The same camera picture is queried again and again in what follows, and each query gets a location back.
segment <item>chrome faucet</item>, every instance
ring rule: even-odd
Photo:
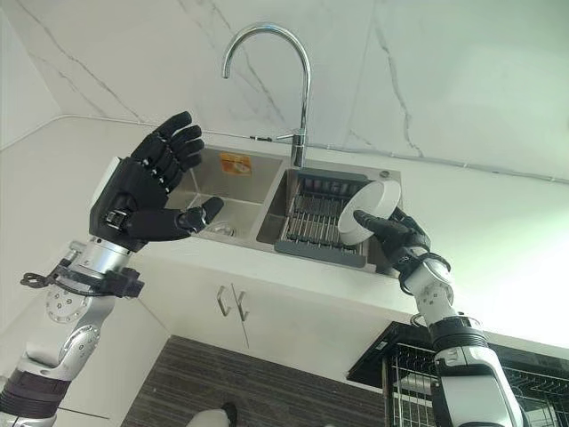
[[[292,138],[293,147],[291,150],[291,163],[294,166],[303,167],[304,157],[306,148],[306,118],[309,111],[309,98],[310,98],[310,62],[309,57],[304,50],[296,36],[291,33],[288,29],[279,27],[277,24],[272,24],[270,22],[258,22],[252,24],[249,27],[243,28],[231,39],[228,47],[225,51],[223,60],[223,70],[221,76],[223,78],[229,78],[229,70],[231,69],[231,59],[233,58],[233,53],[235,53],[236,48],[244,42],[250,36],[258,33],[272,33],[277,36],[281,36],[284,40],[293,45],[294,50],[298,53],[302,70],[304,72],[304,79],[302,83],[302,104],[301,104],[301,128],[293,131],[292,135],[285,135],[283,137],[277,137],[278,139]]]

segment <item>cabinet handle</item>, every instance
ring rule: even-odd
[[[237,308],[239,309],[239,317],[241,318],[242,322],[247,320],[247,316],[249,316],[249,311],[243,310],[243,299],[245,298],[245,292],[241,292],[239,294],[239,298],[237,298]]]
[[[231,307],[225,308],[223,301],[221,300],[221,296],[223,295],[223,291],[225,291],[225,286],[220,286],[220,290],[217,291],[217,303],[220,305],[221,314],[224,318],[226,318],[231,311]]]

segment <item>kitchen sink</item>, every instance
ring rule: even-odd
[[[345,246],[336,224],[359,189],[370,181],[400,181],[399,172],[310,160],[294,169],[288,157],[245,150],[204,149],[202,159],[167,206],[186,209],[211,196],[224,200],[198,238],[353,268],[387,266],[375,239]]]

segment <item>metal rack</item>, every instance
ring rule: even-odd
[[[318,175],[304,170],[275,244],[277,252],[305,256],[352,267],[364,267],[367,242],[343,245],[338,220],[349,200],[369,181],[351,173]]]
[[[437,377],[434,352],[398,343],[382,360],[385,425],[435,426],[430,384]],[[504,367],[532,427],[569,427],[569,380]]]

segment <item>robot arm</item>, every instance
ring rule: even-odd
[[[431,384],[439,427],[523,427],[528,425],[496,353],[480,324],[453,308],[449,263],[430,252],[430,241],[400,209],[388,220],[355,211],[356,221],[373,231],[401,289],[412,295],[429,329],[438,379]]]
[[[91,209],[91,240],[73,242],[47,276],[22,285],[48,287],[39,328],[0,393],[0,427],[51,427],[69,385],[100,339],[117,297],[137,297],[144,284],[127,267],[148,241],[197,233],[223,206],[212,197],[186,211],[165,209],[183,173],[201,161],[199,126],[185,112],[148,135],[130,157],[111,163]]]

